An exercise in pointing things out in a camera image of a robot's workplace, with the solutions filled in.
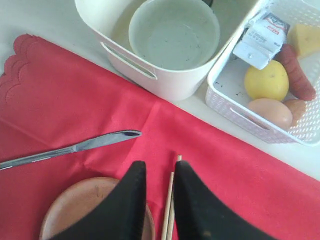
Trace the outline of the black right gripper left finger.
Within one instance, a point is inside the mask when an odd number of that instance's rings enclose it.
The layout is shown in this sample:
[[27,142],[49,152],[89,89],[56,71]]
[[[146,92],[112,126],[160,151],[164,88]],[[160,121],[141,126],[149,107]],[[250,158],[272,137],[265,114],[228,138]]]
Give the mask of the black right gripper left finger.
[[146,214],[146,163],[134,161],[91,212],[52,240],[141,240]]

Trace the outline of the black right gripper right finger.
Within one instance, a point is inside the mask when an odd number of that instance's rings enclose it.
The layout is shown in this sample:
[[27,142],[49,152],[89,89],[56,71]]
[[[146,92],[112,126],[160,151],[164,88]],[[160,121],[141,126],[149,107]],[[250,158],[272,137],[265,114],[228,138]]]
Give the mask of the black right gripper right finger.
[[214,195],[191,165],[175,163],[173,204],[180,240],[273,240]]

